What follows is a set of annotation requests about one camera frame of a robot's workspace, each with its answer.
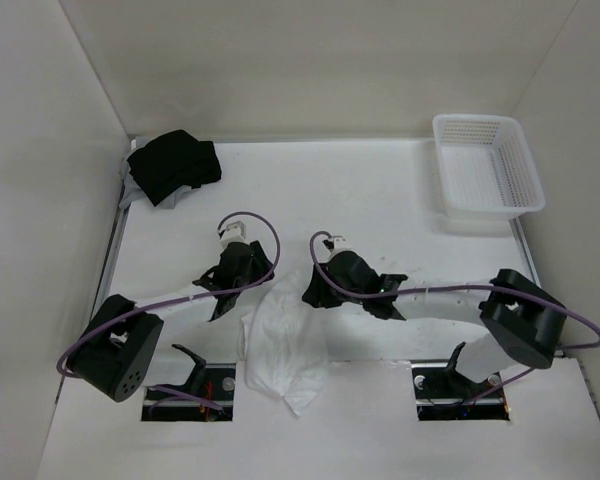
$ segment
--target black towel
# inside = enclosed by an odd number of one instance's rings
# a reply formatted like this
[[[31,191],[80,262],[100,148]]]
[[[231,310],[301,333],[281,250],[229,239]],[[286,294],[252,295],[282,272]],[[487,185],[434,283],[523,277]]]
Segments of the black towel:
[[[200,188],[222,177],[213,142],[199,142],[184,130],[157,137],[127,161],[131,176],[154,206],[183,185]]]

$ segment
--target white mesh basket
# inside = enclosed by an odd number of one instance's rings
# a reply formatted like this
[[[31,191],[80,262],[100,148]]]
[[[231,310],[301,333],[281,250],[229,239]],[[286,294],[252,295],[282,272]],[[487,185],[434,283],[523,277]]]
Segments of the white mesh basket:
[[[513,118],[438,115],[433,133],[448,215],[510,220],[544,207],[529,146]]]

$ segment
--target purple cable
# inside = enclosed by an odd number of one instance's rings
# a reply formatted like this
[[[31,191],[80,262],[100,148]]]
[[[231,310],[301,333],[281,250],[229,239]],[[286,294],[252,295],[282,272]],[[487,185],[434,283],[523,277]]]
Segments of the purple cable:
[[[194,395],[190,395],[188,393],[183,393],[178,390],[174,390],[173,388],[165,387],[162,385],[155,385],[153,387],[149,387],[151,390],[155,390],[156,392],[170,393],[173,395],[172,397],[162,398],[155,402],[151,407],[149,407],[149,413],[156,408],[158,405],[164,402],[168,402],[171,400],[192,400],[194,402],[200,403],[200,405],[210,408],[212,410],[222,410],[222,407],[218,405],[216,402],[212,402],[211,400],[207,400],[206,398],[196,397]]]
[[[314,233],[311,236],[311,240],[309,240],[309,251],[311,253],[311,259],[313,260],[313,265],[315,266],[316,270],[318,271],[318,273],[320,274],[322,279],[331,288],[333,288],[337,292],[342,293],[343,295],[347,295],[352,298],[359,298],[361,300],[369,300],[369,299],[373,299],[373,298],[395,297],[396,295],[411,295],[414,293],[445,293],[445,292],[454,292],[454,291],[458,291],[458,290],[486,290],[486,291],[491,291],[491,292],[505,293],[507,295],[511,295],[514,297],[521,298],[523,300],[527,300],[529,302],[534,302],[537,305],[540,305],[541,307],[550,308],[551,310],[554,310],[555,312],[558,312],[561,315],[566,315],[567,317],[571,317],[574,320],[576,320],[577,322],[579,322],[579,323],[583,324],[584,326],[588,327],[589,329],[593,330],[593,332],[595,332],[596,335],[598,335],[598,340],[596,340],[595,342],[579,343],[579,344],[575,344],[575,345],[563,345],[563,346],[559,347],[560,350],[582,350],[582,349],[586,349],[586,348],[600,347],[600,327],[598,327],[591,320],[583,317],[579,313],[576,313],[567,308],[561,307],[560,305],[556,305],[555,303],[551,303],[551,302],[545,300],[544,298],[536,297],[535,295],[531,295],[531,294],[525,293],[525,292],[520,292],[520,291],[514,290],[512,288],[498,287],[495,285],[448,285],[448,286],[444,286],[444,287],[415,287],[415,288],[407,288],[404,290],[397,290],[395,292],[382,292],[382,293],[350,292],[349,290],[342,288],[340,285],[338,285],[333,280],[331,280],[329,278],[329,276],[326,274],[326,272],[320,266],[320,262],[318,260],[318,256],[316,255],[315,245],[314,245],[316,238],[318,238],[319,236],[331,237],[331,234],[327,231],[321,230],[319,232]],[[508,385],[508,384],[518,380],[519,378],[524,377],[528,373],[531,373],[533,370],[534,370],[533,368],[525,370],[524,372],[519,373],[518,375],[515,375],[514,377],[511,377],[508,380],[505,380],[504,382],[500,383],[499,385],[496,385],[495,387],[490,388],[490,389],[486,390],[485,392],[482,392],[480,395],[477,395],[476,397],[474,397],[470,400],[467,400],[466,402],[463,402],[463,403],[466,404],[466,403],[476,402],[477,400],[480,400],[482,397],[485,397],[485,396],[501,389],[505,385]]]
[[[220,220],[220,223],[218,224],[218,232],[220,232],[222,230],[222,226],[225,224],[225,222],[227,220],[229,220],[230,218],[233,218],[233,217],[237,217],[237,216],[248,216],[248,217],[257,218],[262,223],[264,223],[267,227],[269,227],[269,230],[271,231],[271,234],[273,235],[273,239],[275,240],[275,243],[276,243],[276,256],[275,256],[275,259],[273,260],[273,264],[271,265],[271,268],[262,278],[260,278],[259,280],[256,280],[255,282],[252,282],[248,285],[245,285],[243,287],[229,288],[227,290],[218,290],[215,292],[204,292],[204,293],[200,293],[198,295],[194,295],[192,297],[187,296],[187,297],[181,297],[181,298],[174,298],[172,300],[165,300],[163,302],[153,303],[151,305],[145,305],[143,307],[135,308],[135,309],[131,310],[130,312],[127,312],[118,317],[115,317],[115,318],[109,320],[108,322],[103,323],[98,328],[94,328],[92,331],[90,331],[83,337],[80,337],[76,343],[74,343],[67,350],[65,350],[65,352],[62,355],[60,355],[60,358],[58,359],[58,362],[56,363],[56,370],[58,371],[58,373],[60,375],[62,375],[63,377],[80,378],[78,375],[67,370],[67,368],[65,366],[65,362],[66,362],[67,358],[69,358],[69,356],[73,352],[78,350],[82,345],[87,343],[93,337],[100,335],[102,332],[108,330],[113,325],[120,323],[130,317],[133,317],[134,315],[137,315],[138,313],[146,312],[147,310],[155,310],[158,308],[170,307],[172,305],[179,305],[181,303],[192,302],[194,300],[199,300],[201,298],[206,298],[206,297],[213,297],[216,295],[229,295],[232,293],[240,293],[240,292],[243,292],[250,288],[257,287],[258,285],[264,283],[274,272],[274,270],[278,266],[278,262],[280,261],[281,247],[280,247],[280,237],[278,236],[278,232],[276,231],[274,226],[271,224],[271,222],[269,220],[267,220],[266,218],[264,218],[262,215],[258,215],[257,213],[247,212],[247,211],[234,212],[234,213],[231,213],[231,214],[227,215],[226,217],[224,217],[222,220]],[[153,390],[162,389],[160,391],[165,391],[164,389],[168,388],[168,387],[161,387],[159,385],[156,385],[156,386],[150,387],[150,388]],[[207,405],[209,408],[213,408],[216,410],[218,410],[218,409],[222,410],[222,407],[220,407],[218,404],[216,404],[214,402],[209,402],[208,400],[206,400],[204,398],[198,398],[193,395],[187,395],[182,392],[178,392],[177,390],[172,390],[171,392],[165,392],[165,393],[174,393],[174,395],[177,397],[180,397],[183,399],[186,398],[188,400],[195,400],[196,402],[200,402],[200,404],[202,404],[202,405],[205,402],[208,402],[208,403],[214,405],[214,406]]]

